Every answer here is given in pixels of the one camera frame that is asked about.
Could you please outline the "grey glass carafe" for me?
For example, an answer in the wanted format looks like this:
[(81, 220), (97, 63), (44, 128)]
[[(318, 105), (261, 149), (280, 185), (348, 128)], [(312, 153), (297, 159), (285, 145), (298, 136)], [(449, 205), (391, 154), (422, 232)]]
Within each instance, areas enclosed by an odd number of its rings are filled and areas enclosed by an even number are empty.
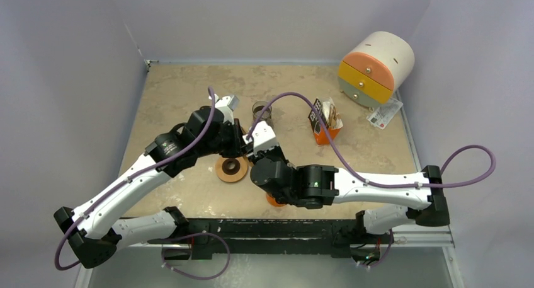
[(272, 107), (266, 107), (268, 105), (267, 101), (257, 101), (253, 104), (252, 112), (252, 123), (255, 121), (265, 121), (271, 128), (273, 128), (273, 119), (272, 119)]

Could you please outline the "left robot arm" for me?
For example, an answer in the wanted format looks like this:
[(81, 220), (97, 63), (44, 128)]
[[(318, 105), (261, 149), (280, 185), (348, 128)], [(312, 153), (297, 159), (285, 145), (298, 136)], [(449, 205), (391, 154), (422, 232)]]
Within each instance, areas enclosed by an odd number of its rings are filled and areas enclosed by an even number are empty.
[(235, 95), (210, 95), (211, 104), (194, 111), (187, 122), (158, 135), (129, 169), (86, 203), (71, 209), (61, 207), (54, 219), (63, 231), (54, 258), (58, 270), (65, 244), (77, 262), (94, 268), (109, 260), (118, 250), (154, 239), (172, 243), (184, 241), (188, 220), (177, 207), (145, 217), (126, 219), (124, 213), (148, 193), (167, 183), (199, 158), (213, 154), (238, 158), (243, 153), (243, 133), (233, 112), (239, 104)]

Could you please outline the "paper leaflet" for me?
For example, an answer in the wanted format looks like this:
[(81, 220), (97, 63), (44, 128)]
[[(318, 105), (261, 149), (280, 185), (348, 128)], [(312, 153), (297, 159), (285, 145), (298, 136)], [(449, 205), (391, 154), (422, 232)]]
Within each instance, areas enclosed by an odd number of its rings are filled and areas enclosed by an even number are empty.
[(390, 98), (385, 104), (375, 108), (366, 119), (372, 126), (384, 129), (388, 126), (397, 112), (401, 110), (403, 105), (403, 102), (395, 98)]

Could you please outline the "light bamboo dripper stand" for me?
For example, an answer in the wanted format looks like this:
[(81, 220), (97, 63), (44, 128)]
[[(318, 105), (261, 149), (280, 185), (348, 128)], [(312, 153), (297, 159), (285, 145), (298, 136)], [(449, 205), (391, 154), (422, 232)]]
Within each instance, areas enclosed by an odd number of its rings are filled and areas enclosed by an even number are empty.
[(247, 175), (249, 165), (243, 157), (220, 157), (214, 169), (219, 180), (225, 183), (237, 183)]

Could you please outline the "coffee paper filter box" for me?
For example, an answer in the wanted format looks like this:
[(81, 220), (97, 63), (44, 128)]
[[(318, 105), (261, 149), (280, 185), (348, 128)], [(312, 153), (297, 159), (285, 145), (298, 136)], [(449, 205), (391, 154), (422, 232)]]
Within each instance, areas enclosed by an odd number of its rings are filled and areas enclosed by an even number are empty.
[(308, 120), (312, 129), (315, 142), (318, 146), (329, 145), (328, 133), (332, 140), (343, 128), (343, 121), (339, 115), (333, 99), (330, 97), (316, 98), (313, 102), (316, 110), (311, 110)]

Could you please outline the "round drawer organizer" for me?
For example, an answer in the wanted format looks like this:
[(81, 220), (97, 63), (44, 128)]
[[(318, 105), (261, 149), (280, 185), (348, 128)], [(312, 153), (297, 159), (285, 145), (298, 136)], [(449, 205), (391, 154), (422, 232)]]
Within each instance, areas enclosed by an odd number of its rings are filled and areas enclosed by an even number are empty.
[(388, 102), (414, 68), (412, 47), (390, 32), (373, 32), (347, 53), (338, 66), (342, 93), (367, 108)]

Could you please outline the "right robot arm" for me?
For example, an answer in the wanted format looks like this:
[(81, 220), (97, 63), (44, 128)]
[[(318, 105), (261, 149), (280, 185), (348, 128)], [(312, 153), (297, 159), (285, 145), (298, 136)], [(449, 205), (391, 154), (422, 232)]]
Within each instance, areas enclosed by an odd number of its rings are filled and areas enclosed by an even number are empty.
[(273, 129), (260, 122), (244, 135), (251, 181), (277, 204), (305, 209), (350, 202), (381, 203), (356, 215), (355, 237), (368, 242), (378, 234), (408, 223), (424, 227), (450, 224), (441, 170), (429, 165), (417, 173), (355, 176), (344, 168), (310, 164), (292, 166), (285, 158)]

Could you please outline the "orange glass carafe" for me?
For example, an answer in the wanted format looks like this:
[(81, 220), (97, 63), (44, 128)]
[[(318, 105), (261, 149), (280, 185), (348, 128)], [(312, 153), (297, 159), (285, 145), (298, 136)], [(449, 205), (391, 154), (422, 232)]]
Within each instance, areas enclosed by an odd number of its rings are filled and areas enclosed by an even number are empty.
[(276, 199), (274, 197), (272, 197), (270, 194), (266, 194), (266, 200), (268, 201), (268, 203), (270, 205), (272, 205), (273, 207), (283, 207), (285, 206), (285, 204), (280, 204), (276, 201)]

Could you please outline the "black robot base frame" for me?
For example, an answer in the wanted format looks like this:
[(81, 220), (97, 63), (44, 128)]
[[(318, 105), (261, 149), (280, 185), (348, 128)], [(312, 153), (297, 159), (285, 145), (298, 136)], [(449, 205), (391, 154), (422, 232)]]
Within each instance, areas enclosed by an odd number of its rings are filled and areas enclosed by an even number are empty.
[(175, 208), (178, 227), (168, 238), (152, 238), (150, 244), (186, 244), (194, 260), (214, 254), (329, 255), (374, 262), (380, 247), (390, 246), (391, 230), (371, 234), (363, 225), (363, 213), (353, 219), (216, 219), (186, 218)]

